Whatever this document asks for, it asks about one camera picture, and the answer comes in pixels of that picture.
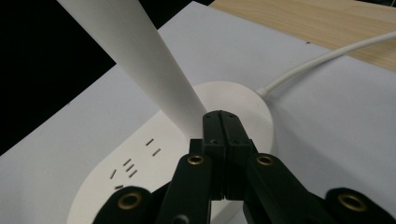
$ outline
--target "white cable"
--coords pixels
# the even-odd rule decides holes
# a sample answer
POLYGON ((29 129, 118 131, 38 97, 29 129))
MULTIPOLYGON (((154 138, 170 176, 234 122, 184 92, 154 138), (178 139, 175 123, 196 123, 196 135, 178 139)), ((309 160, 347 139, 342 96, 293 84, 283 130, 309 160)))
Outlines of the white cable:
POLYGON ((306 63, 302 63, 298 65, 297 67, 294 67, 293 69, 289 70, 289 72, 283 74, 282 76, 278 77, 274 81, 272 81, 270 84, 268 84, 265 87, 260 87, 256 90, 256 92, 262 97, 265 98, 265 96, 268 94, 268 92, 273 91, 276 89, 278 86, 280 86, 282 83, 285 81, 289 80, 291 77, 295 77, 299 74, 301 74, 303 71, 306 71, 308 69, 311 69, 321 63, 325 63, 333 58, 339 57, 343 54, 346 54, 352 50, 355 49, 360 49, 363 47, 367 47, 369 45, 373 45, 376 43, 379 43, 384 40, 389 40, 392 38, 396 37, 396 31, 384 34, 384 35, 378 35, 372 38, 368 38, 365 40, 362 40, 360 42, 342 47, 340 49, 335 49, 333 51, 330 51, 328 53, 322 54, 318 56, 317 58, 314 58, 306 63))

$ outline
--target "power strip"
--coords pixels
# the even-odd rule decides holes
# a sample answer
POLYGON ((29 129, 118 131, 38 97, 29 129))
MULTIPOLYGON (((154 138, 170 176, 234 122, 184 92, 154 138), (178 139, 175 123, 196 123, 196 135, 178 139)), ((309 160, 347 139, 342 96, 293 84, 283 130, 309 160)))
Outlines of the power strip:
MULTIPOLYGON (((274 125, 262 98, 232 82, 194 87, 207 111, 225 110, 238 116, 260 152, 270 153, 274 125)), ((137 186, 154 191, 172 179, 178 160, 189 152, 190 139, 160 111, 102 160, 83 182, 70 209, 68 224, 92 223, 118 189, 137 186)), ((212 223, 224 223, 241 208, 239 202, 213 202, 212 223)))

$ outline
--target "wooden surface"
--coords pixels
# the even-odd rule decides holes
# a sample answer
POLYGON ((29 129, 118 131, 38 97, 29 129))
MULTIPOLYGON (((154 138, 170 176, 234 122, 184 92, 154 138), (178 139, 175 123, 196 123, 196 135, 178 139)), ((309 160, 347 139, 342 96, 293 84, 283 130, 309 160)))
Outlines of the wooden surface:
MULTIPOLYGON (((396 8, 354 0, 216 0, 211 7, 337 49, 396 30, 396 8)), ((396 72, 396 39, 348 55, 396 72)))

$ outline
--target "brass ring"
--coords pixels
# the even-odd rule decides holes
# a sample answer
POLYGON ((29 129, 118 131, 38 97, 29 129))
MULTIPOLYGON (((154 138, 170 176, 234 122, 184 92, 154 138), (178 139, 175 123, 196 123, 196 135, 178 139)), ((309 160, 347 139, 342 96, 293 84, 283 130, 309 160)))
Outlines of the brass ring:
POLYGON ((142 203, 142 195, 139 192, 131 192, 122 195, 119 199, 119 208, 123 210, 130 210, 136 208, 142 203), (128 199, 135 198, 133 202, 128 202, 128 199))
POLYGON ((346 208, 355 212, 364 212, 367 210, 367 205, 353 194, 340 194, 338 201, 346 208))
POLYGON ((187 159, 187 161, 191 165, 199 165, 199 164, 202 164, 204 162, 204 157, 202 157, 202 156, 190 156, 187 159))
POLYGON ((273 159, 267 156, 260 156, 256 160, 261 165, 272 165, 274 163, 273 159))

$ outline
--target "white tabletop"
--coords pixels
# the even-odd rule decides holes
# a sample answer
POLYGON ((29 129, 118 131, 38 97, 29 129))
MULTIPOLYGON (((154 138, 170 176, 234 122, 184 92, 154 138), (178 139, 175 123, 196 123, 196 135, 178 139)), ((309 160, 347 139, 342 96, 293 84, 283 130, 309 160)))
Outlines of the white tabletop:
MULTIPOLYGON (((193 85, 257 89, 326 51, 196 3, 160 34, 193 85)), ((396 216, 395 75, 346 56, 269 96, 276 155, 309 190, 356 189, 396 216)), ((0 157, 1 223, 65 223, 88 173, 157 110, 114 66, 0 157)))

